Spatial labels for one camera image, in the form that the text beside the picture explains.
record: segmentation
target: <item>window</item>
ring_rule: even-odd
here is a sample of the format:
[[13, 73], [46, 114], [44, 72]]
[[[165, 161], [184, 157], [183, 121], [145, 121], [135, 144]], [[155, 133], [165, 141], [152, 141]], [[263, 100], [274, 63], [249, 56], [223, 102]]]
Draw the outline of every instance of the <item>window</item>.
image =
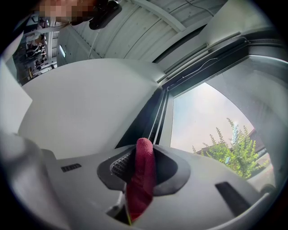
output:
[[284, 168], [285, 76], [286, 62], [252, 55], [177, 95], [171, 147], [214, 158], [259, 192], [271, 191], [282, 177], [276, 168]]

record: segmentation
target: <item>tree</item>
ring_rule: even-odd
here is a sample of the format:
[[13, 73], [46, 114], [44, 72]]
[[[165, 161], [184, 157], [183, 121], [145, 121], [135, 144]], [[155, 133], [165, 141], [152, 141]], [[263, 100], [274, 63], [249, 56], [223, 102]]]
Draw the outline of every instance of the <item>tree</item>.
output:
[[209, 147], [206, 154], [208, 157], [225, 164], [239, 176], [249, 178], [253, 171], [264, 167], [265, 164], [258, 166], [255, 162], [258, 158], [258, 154], [255, 153], [256, 141], [250, 139], [247, 128], [243, 126], [243, 131], [238, 130], [238, 125], [235, 125], [229, 118], [227, 120], [233, 130], [233, 135], [230, 139], [231, 147], [229, 148], [223, 139], [221, 131], [216, 127], [220, 140], [216, 142], [215, 138], [210, 134], [213, 146], [209, 147], [208, 144], [203, 143], [206, 147]]

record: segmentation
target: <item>red towel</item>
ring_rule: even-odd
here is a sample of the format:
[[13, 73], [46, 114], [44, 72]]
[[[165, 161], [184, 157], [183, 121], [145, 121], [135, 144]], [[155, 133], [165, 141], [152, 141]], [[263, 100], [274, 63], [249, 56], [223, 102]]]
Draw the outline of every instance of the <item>red towel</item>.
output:
[[140, 138], [136, 144], [135, 174], [127, 185], [127, 205], [131, 220], [136, 220], [153, 199], [156, 184], [155, 158], [153, 145], [146, 138]]

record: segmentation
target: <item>sky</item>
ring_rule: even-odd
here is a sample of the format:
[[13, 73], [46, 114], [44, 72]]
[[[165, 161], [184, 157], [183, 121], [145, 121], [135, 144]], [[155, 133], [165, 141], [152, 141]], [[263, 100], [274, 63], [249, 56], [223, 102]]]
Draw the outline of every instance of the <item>sky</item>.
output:
[[174, 99], [171, 147], [193, 152], [204, 148], [203, 142], [212, 145], [209, 134], [219, 141], [216, 127], [224, 140], [230, 143], [232, 127], [226, 118], [230, 118], [243, 130], [254, 128], [245, 115], [219, 91], [203, 83]]

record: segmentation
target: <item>white wall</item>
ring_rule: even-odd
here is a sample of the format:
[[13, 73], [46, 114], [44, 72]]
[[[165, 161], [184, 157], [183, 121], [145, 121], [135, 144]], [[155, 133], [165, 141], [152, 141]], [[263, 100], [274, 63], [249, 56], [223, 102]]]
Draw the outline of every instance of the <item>white wall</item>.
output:
[[164, 71], [169, 69], [172, 65], [174, 65], [176, 62], [181, 60], [183, 57], [191, 53], [192, 51], [196, 50], [197, 48], [204, 45], [205, 42], [200, 39], [199, 36], [195, 36], [192, 39], [185, 42], [183, 45], [179, 46], [177, 49], [175, 49], [173, 52], [168, 54], [165, 58], [163, 58], [158, 65], [163, 69]]
[[23, 89], [33, 99], [19, 134], [57, 159], [115, 148], [164, 73], [156, 64], [93, 59], [58, 67]]
[[10, 73], [12, 74], [12, 76], [17, 79], [17, 69], [14, 63], [14, 59], [13, 57], [11, 57], [7, 62], [6, 62], [6, 66], [8, 67], [8, 69], [10, 70]]
[[229, 0], [201, 31], [199, 36], [213, 44], [237, 32], [271, 27], [265, 15], [250, 0]]
[[0, 129], [18, 133], [22, 119], [32, 100], [12, 76], [6, 63], [0, 58]]

